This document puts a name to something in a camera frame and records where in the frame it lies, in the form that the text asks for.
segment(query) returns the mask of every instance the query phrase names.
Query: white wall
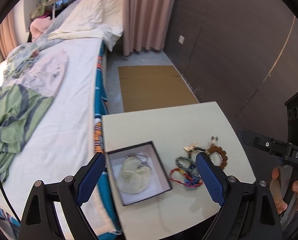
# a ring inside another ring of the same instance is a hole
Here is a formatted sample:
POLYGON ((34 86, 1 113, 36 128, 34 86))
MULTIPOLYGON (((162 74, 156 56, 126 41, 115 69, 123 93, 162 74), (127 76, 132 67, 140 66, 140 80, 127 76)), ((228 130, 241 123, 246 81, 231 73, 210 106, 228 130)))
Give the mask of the white wall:
POLYGON ((18 44, 28 41, 29 28, 32 22, 30 13, 41 0, 20 0, 13 8, 14 28, 18 44))

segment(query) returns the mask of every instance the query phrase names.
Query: floor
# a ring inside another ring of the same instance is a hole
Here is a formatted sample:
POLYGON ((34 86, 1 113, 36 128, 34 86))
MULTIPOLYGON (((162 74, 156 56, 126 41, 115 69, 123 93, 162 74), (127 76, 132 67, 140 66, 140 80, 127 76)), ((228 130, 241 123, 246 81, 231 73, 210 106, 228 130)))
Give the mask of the floor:
POLYGON ((18 239, 19 228, 3 218, 0 218, 0 229, 8 240, 18 239))
POLYGON ((133 52, 125 57, 122 52, 108 53, 106 92, 109 114, 123 113, 118 67, 141 65, 173 65, 163 51, 149 50, 133 52))

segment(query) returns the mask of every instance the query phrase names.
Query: pink stuffed toy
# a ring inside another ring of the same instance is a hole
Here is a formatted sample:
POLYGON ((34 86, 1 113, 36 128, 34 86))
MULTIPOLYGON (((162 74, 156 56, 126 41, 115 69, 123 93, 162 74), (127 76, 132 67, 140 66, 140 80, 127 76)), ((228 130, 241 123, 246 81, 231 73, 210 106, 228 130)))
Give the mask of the pink stuffed toy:
POLYGON ((47 17, 44 19, 37 18, 30 25, 30 32, 32 35, 32 41, 35 41, 39 38, 42 33, 50 26, 51 17, 47 17))

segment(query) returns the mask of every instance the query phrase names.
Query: pink curtain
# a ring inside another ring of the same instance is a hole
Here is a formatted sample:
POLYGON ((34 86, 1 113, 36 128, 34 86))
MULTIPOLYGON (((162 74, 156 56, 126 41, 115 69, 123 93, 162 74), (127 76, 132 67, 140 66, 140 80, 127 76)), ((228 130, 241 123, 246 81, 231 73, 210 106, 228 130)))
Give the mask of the pink curtain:
POLYGON ((18 46, 14 32, 13 9, 0 25, 0 50, 4 59, 18 46))
POLYGON ((123 53, 163 49, 174 0, 123 0, 123 53))

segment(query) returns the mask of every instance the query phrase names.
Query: blue gripper pad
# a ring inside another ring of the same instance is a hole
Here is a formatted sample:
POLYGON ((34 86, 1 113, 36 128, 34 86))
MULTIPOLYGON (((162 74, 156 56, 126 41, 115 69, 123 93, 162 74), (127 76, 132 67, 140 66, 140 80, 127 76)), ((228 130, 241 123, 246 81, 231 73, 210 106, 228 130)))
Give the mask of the blue gripper pad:
POLYGON ((201 154, 196 157, 196 167, 212 198, 212 200, 222 206, 225 203, 223 186, 209 165, 214 165, 211 161, 208 164, 201 154))
POLYGON ((88 173, 85 175, 78 187, 78 197, 76 202, 78 206, 82 206, 83 203, 88 202, 93 190, 95 189, 97 182, 104 171, 106 166, 106 158, 103 154, 100 154, 96 161, 91 166, 88 173))

